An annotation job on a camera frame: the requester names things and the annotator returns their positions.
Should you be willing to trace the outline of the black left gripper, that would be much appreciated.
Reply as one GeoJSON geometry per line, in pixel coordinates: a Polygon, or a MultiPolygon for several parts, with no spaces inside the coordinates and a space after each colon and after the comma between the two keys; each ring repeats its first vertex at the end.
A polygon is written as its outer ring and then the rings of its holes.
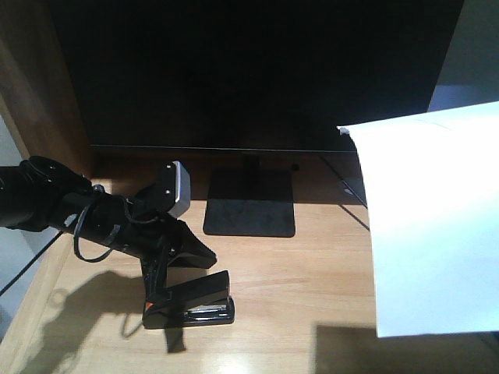
{"type": "Polygon", "coordinates": [[[216,254],[178,220],[175,186],[156,182],[134,197],[111,195],[100,185],[88,193],[70,192],[58,203],[58,228],[73,235],[73,252],[98,263],[112,251],[140,259],[145,308],[172,299],[168,267],[211,268],[216,254]]]}

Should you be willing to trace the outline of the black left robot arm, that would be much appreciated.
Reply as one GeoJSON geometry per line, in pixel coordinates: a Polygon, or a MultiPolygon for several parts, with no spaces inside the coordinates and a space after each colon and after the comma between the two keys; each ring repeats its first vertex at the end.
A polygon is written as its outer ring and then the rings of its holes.
{"type": "Polygon", "coordinates": [[[1,169],[1,226],[39,232],[57,228],[73,235],[73,251],[83,259],[79,240],[140,259],[146,305],[174,298],[165,285],[169,266],[208,269],[217,258],[180,216],[190,206],[189,173],[179,161],[163,166],[157,181],[134,197],[112,195],[104,187],[46,157],[33,156],[1,169]]]}

